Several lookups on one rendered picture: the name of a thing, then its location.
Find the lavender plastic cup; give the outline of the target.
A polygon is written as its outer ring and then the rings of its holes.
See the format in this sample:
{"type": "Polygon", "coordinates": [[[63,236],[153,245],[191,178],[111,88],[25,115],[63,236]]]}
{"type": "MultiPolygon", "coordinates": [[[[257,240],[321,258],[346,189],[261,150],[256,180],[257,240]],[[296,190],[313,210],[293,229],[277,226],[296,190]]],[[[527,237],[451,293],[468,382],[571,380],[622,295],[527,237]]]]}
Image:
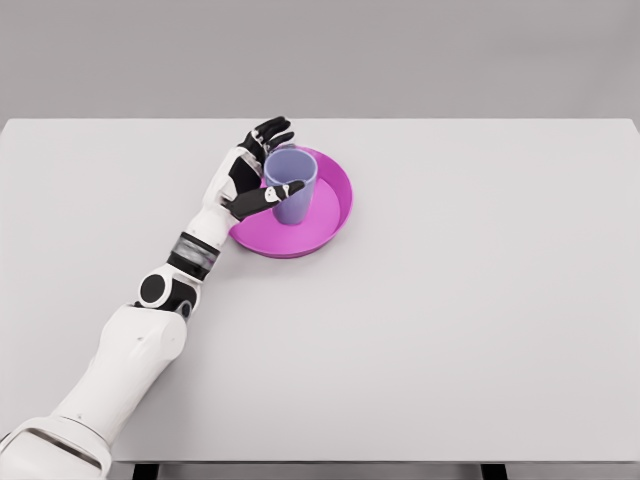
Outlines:
{"type": "Polygon", "coordinates": [[[307,215],[318,173],[316,160],[306,151],[283,148],[271,153],[264,164],[267,186],[303,181],[305,186],[273,208],[275,218],[285,225],[297,225],[307,215]]]}

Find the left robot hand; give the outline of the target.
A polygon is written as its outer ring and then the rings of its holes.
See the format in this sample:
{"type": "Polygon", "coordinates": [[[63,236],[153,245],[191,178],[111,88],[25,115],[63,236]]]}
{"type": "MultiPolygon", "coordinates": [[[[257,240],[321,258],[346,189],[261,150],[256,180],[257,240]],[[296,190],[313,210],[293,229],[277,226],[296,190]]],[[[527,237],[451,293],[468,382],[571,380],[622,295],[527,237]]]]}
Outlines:
{"type": "Polygon", "coordinates": [[[304,180],[294,180],[275,187],[260,187],[267,156],[294,137],[290,126],[289,120],[278,116],[250,130],[216,171],[205,192],[202,210],[242,221],[302,191],[306,187],[304,180]]]}

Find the magenta round plate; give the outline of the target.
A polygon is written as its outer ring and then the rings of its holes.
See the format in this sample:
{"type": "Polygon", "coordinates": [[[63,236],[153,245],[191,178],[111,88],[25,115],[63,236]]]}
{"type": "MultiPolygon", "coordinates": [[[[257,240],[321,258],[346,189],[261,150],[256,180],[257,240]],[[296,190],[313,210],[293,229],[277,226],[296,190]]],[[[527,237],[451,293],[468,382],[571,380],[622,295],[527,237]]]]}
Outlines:
{"type": "Polygon", "coordinates": [[[241,246],[272,258],[297,258],[322,248],[349,218],[353,189],[344,169],[330,156],[302,149],[317,162],[318,174],[310,208],[298,225],[280,223],[271,210],[251,216],[230,231],[241,246]]]}

